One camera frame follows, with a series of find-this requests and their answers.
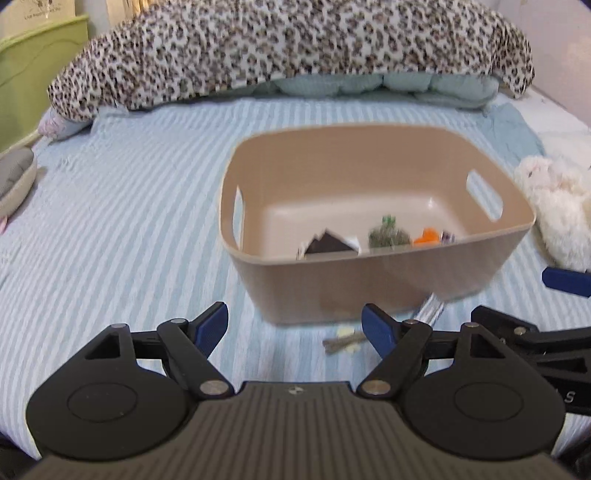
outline fluffy white stuffed animal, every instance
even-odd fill
[[[578,170],[544,157],[527,157],[515,181],[535,207],[548,253],[570,270],[591,270],[591,192]]]

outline bedsheet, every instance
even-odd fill
[[[37,456],[25,423],[27,401],[82,345],[108,324],[149,330],[172,317],[193,318],[216,300],[228,304],[230,325],[211,361],[234,386],[253,379],[356,386],[379,361],[371,345],[326,357],[322,339],[337,326],[263,322],[217,238],[219,183],[240,140],[353,121],[440,125],[508,171],[512,161],[499,152],[540,153],[510,105],[483,116],[376,99],[241,99],[132,114],[111,109],[88,132],[38,144],[38,185],[0,236],[0,430]],[[498,152],[499,128],[518,129],[530,141],[511,141]],[[478,195],[491,201],[484,191]],[[586,299],[542,285],[547,261],[535,242],[529,234],[488,288],[449,304],[436,328],[458,329],[480,304],[541,330],[588,325]],[[573,440],[581,424],[567,424],[562,438]]]

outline gray cushion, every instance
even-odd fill
[[[18,148],[0,157],[0,199],[12,190],[34,158],[30,148]]]
[[[30,148],[19,148],[0,157],[0,219],[17,211],[36,176],[37,160]]]

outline metal screw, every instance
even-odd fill
[[[211,396],[224,395],[229,389],[228,384],[222,380],[207,380],[199,388],[203,393]]]
[[[295,385],[293,387],[288,388],[287,391],[291,395],[299,395],[304,392],[304,389]]]
[[[361,389],[369,395],[384,395],[390,391],[392,387],[384,380],[367,380],[361,385]]]

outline leopard print pillow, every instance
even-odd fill
[[[48,89],[56,112],[151,108],[298,74],[497,75],[517,97],[523,33],[478,0],[163,0],[93,39]]]

